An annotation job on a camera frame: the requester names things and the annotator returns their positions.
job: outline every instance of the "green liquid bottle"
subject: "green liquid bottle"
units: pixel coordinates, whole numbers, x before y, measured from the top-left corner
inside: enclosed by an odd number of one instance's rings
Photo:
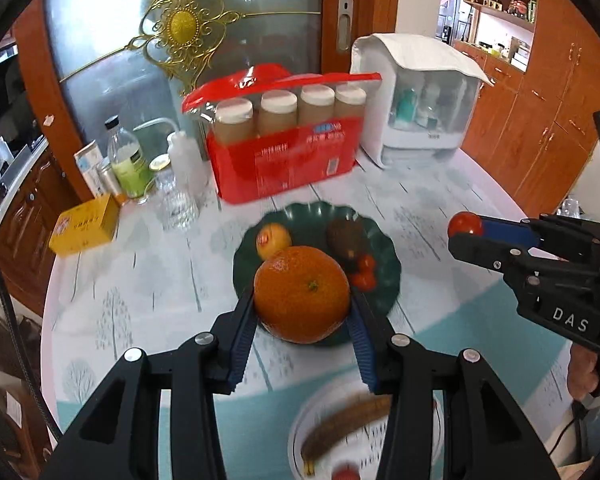
[[[120,186],[136,203],[146,202],[153,175],[138,138],[120,126],[118,116],[108,119],[105,126],[110,134],[107,155]]]

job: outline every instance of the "cherry tomato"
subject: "cherry tomato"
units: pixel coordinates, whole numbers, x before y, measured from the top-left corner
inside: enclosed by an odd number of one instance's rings
[[[349,279],[351,285],[362,292],[371,292],[378,286],[376,277],[372,272],[357,272]]]
[[[482,236],[484,227],[482,219],[476,214],[469,211],[461,211],[456,213],[446,228],[446,234],[451,238],[456,233],[470,233],[472,235]]]
[[[360,480],[360,475],[355,469],[346,466],[333,472],[331,480]]]
[[[371,254],[364,254],[358,259],[358,270],[360,272],[373,272],[376,268],[376,261]]]

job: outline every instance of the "tablecloth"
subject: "tablecloth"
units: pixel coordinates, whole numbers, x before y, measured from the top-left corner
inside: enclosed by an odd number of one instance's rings
[[[177,348],[232,310],[232,258],[244,232],[269,211],[316,200],[349,205],[392,238],[402,264],[400,295],[388,316],[396,331],[449,354],[479,350],[547,439],[571,400],[568,345],[517,316],[515,296],[498,273],[449,254],[446,225],[460,210],[523,218],[460,150],[426,168],[403,163],[382,171],[361,160],[345,176],[239,206],[222,202],[210,186],[187,233],[164,232],[151,206],[125,206],[112,243],[54,265],[43,318],[43,393],[61,427],[126,348]],[[289,443],[299,414],[316,392],[355,369],[350,344],[296,346],[258,329],[243,382],[232,396],[216,397],[228,477],[294,478]],[[170,478],[168,410],[165,392],[161,478]],[[439,474],[437,463],[432,476]]]

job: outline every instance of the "red packaging bag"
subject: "red packaging bag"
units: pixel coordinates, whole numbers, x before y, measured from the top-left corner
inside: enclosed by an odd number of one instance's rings
[[[289,76],[275,64],[260,65],[224,79],[209,82],[187,96],[183,112],[234,97],[252,100],[266,91],[290,91],[310,84],[337,85],[347,82],[379,86],[379,74],[327,74]],[[352,170],[362,133],[363,118],[333,118],[325,123],[223,145],[213,130],[206,146],[218,186],[218,195],[239,204],[306,186]]]

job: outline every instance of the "white plate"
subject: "white plate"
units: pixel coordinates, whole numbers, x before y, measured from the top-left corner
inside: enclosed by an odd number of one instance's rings
[[[384,444],[387,417],[376,420],[337,444],[315,464],[315,475],[304,474],[304,461],[300,456],[302,443],[309,432],[327,416],[352,403],[356,396],[368,394],[368,387],[360,379],[358,371],[343,375],[316,392],[302,407],[296,417],[288,440],[288,456],[291,471],[296,480],[331,480],[334,469],[344,464],[355,464],[361,480],[375,480]],[[432,464],[440,456],[444,443],[442,409],[436,400],[433,412]]]

